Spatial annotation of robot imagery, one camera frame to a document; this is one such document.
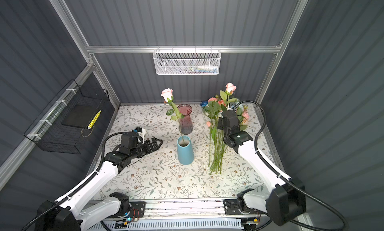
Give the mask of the teal ceramic vase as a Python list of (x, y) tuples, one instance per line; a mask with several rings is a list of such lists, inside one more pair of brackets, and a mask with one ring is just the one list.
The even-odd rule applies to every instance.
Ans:
[(182, 165), (190, 165), (194, 161), (194, 152), (191, 139), (182, 136), (177, 140), (177, 156)]

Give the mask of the pink glass vase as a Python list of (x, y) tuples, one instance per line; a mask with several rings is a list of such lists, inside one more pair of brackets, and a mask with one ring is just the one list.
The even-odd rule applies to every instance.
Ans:
[(180, 119), (180, 131), (182, 135), (189, 135), (193, 131), (193, 122), (191, 120), (192, 107), (188, 104), (181, 104), (178, 106), (183, 118)]

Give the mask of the pale pink rose stem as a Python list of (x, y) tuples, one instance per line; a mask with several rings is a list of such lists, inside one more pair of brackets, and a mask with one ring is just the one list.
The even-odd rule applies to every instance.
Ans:
[(167, 116), (171, 117), (171, 120), (177, 121), (179, 125), (179, 132), (182, 137), (183, 144), (185, 143), (184, 135), (181, 130), (181, 119), (184, 118), (183, 114), (180, 112), (179, 108), (174, 103), (173, 90), (171, 88), (166, 88), (161, 92), (162, 98), (165, 100), (171, 109), (167, 111)]

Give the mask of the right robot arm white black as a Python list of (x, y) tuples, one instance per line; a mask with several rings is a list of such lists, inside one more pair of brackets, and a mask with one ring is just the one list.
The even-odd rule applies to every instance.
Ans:
[(268, 190), (266, 195), (258, 194), (253, 189), (239, 193), (236, 203), (229, 206), (229, 209), (235, 209), (230, 214), (260, 212), (268, 214), (272, 222), (282, 226), (307, 211), (305, 196), (286, 184), (282, 178), (289, 180), (291, 177), (255, 148), (257, 139), (241, 131), (240, 121), (234, 110), (223, 111), (218, 129), (224, 131), (224, 143), (251, 165)]

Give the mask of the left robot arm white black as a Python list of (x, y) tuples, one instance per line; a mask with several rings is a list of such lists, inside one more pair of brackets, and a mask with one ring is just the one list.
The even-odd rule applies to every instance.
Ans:
[(117, 135), (121, 136), (121, 143), (112, 152), (102, 153), (96, 169), (56, 201), (44, 202), (24, 230), (34, 226), (36, 231), (86, 231), (96, 224), (104, 226), (104, 219), (110, 216), (117, 216), (125, 222), (142, 217), (144, 209), (133, 207), (130, 198), (119, 192), (113, 192), (105, 200), (86, 208), (106, 183), (142, 157), (160, 150), (163, 144), (157, 138), (144, 139), (145, 130), (141, 128)]

